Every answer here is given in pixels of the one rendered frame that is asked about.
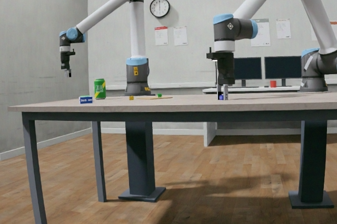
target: poster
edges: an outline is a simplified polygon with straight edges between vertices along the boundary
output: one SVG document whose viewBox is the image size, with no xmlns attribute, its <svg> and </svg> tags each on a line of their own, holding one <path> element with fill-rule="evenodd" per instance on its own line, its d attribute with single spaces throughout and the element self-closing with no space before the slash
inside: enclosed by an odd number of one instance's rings
<svg viewBox="0 0 337 224">
<path fill-rule="evenodd" d="M 251 39 L 252 47 L 271 46 L 269 19 L 255 19 L 259 31 L 256 38 Z"/>
<path fill-rule="evenodd" d="M 187 26 L 174 27 L 174 46 L 187 45 Z"/>
<path fill-rule="evenodd" d="M 156 45 L 168 45 L 169 44 L 169 37 L 167 35 L 167 27 L 157 27 L 154 28 L 154 35 L 156 40 Z"/>
<path fill-rule="evenodd" d="M 290 19 L 277 19 L 276 30 L 278 39 L 291 39 Z"/>
<path fill-rule="evenodd" d="M 335 37 L 337 38 L 337 21 L 330 21 L 330 24 L 333 32 L 335 33 Z M 317 37 L 312 26 L 311 26 L 311 40 L 317 41 Z"/>
</svg>

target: blue box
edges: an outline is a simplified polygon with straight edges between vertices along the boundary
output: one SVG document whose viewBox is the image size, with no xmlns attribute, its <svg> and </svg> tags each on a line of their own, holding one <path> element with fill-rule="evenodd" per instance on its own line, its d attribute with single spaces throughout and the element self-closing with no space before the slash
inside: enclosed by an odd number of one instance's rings
<svg viewBox="0 0 337 224">
<path fill-rule="evenodd" d="M 88 104 L 93 102 L 92 96 L 80 96 L 79 97 L 80 104 Z"/>
</svg>

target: table leg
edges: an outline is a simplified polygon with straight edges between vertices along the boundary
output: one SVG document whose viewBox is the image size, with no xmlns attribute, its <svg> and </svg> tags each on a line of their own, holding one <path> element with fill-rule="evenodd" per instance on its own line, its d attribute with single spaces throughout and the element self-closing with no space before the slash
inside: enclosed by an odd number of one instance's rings
<svg viewBox="0 0 337 224">
<path fill-rule="evenodd" d="M 24 114 L 22 114 L 22 122 L 29 188 L 31 190 L 35 223 L 47 224 L 47 217 L 43 202 L 40 168 L 38 165 L 35 121 L 29 120 Z"/>
<path fill-rule="evenodd" d="M 289 191 L 292 208 L 333 208 L 324 188 L 327 121 L 302 121 L 298 191 Z"/>
<path fill-rule="evenodd" d="M 93 129 L 94 159 L 95 159 L 98 201 L 106 202 L 101 122 L 92 121 L 91 125 Z"/>
<path fill-rule="evenodd" d="M 125 129 L 130 188 L 119 198 L 156 202 L 166 188 L 155 186 L 152 123 L 126 122 Z"/>
</svg>

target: monitor screen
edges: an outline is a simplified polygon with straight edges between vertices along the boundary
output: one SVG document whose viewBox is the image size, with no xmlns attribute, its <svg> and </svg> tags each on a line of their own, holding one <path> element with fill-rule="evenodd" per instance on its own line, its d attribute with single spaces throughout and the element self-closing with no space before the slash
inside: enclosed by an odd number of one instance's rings
<svg viewBox="0 0 337 224">
<path fill-rule="evenodd" d="M 265 78 L 302 78 L 301 56 L 265 57 Z"/>
<path fill-rule="evenodd" d="M 235 79 L 262 79 L 261 57 L 235 58 Z"/>
</svg>

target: red cup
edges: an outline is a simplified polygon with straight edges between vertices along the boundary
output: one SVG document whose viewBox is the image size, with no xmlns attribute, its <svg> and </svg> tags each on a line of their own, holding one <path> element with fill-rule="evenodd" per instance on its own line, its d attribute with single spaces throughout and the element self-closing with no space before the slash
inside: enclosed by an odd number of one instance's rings
<svg viewBox="0 0 337 224">
<path fill-rule="evenodd" d="M 276 80 L 270 81 L 270 87 L 276 87 Z"/>
</svg>

